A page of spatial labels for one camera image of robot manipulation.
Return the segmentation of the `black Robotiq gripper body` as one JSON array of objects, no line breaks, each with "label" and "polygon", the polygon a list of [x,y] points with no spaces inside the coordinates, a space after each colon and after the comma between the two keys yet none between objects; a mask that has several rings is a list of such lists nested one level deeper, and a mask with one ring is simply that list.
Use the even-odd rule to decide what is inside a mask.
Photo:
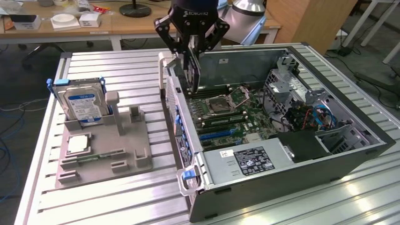
[{"label": "black Robotiq gripper body", "polygon": [[204,35],[217,20],[217,0],[172,0],[168,12],[181,38]]}]

